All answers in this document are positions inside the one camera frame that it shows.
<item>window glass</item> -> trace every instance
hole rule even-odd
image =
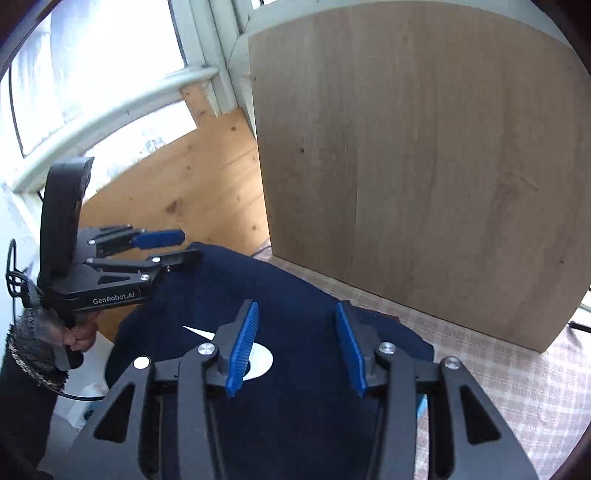
[[[252,7],[254,9],[262,7],[263,5],[269,5],[273,2],[277,2],[277,0],[251,0],[251,1],[252,1]]]
[[[85,199],[134,163],[194,129],[187,105],[178,102],[117,130],[85,153],[86,157],[95,158]]]
[[[167,0],[63,0],[12,62],[24,154],[183,67]]]
[[[22,155],[14,132],[6,73],[0,82],[0,183],[11,181],[21,163]]]

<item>blue gripper pad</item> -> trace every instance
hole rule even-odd
[[[132,245],[140,250],[150,248],[173,247],[181,245],[185,240],[182,230],[162,230],[160,232],[146,232],[134,237]]]
[[[365,380],[365,363],[342,303],[337,305],[336,320],[336,331],[339,335],[340,346],[343,349],[349,379],[355,390],[363,397],[368,388]]]
[[[258,305],[251,303],[248,313],[242,322],[242,327],[232,348],[228,362],[228,380],[226,380],[226,393],[233,397],[242,386],[242,379],[248,366],[248,357],[251,354],[252,344],[255,342],[258,330]]]

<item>pink checkered tablecloth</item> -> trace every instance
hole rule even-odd
[[[256,257],[339,299],[399,317],[434,346],[437,361],[447,355],[460,358],[523,445],[541,480],[550,478],[564,462],[591,421],[589,333],[565,327],[547,351],[538,353],[273,257],[270,246]],[[576,315],[586,314],[579,309]],[[591,323],[591,319],[582,323]],[[415,479],[426,479],[427,468],[425,414],[418,421]]]

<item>navy blue shirt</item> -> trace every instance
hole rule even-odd
[[[273,363],[245,381],[236,397],[215,400],[228,478],[365,479],[377,403],[362,400],[349,382],[335,329],[338,299],[271,264],[197,245],[201,264],[170,274],[153,300],[121,323],[106,368],[109,385],[140,355],[175,358],[206,340],[183,326],[215,333],[235,320],[245,299],[255,300],[255,342],[271,351]],[[358,309],[358,319],[373,325],[382,341],[433,360],[433,347],[391,317]],[[174,415],[174,409],[165,413],[169,439]],[[167,468],[174,477],[174,466]]]

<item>light wood surface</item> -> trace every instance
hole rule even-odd
[[[195,120],[195,125],[202,127],[204,122],[216,119],[212,106],[198,83],[181,88],[180,92],[193,120]]]
[[[148,230],[181,228],[186,245],[200,241],[254,253],[269,233],[258,150],[242,111],[201,122],[159,148],[98,191],[80,214],[81,228],[126,223]],[[150,253],[135,249],[121,256],[140,259]],[[101,333],[112,340],[131,309],[103,312]]]
[[[383,2],[250,41],[273,253],[545,350],[591,280],[591,89],[507,17]]]

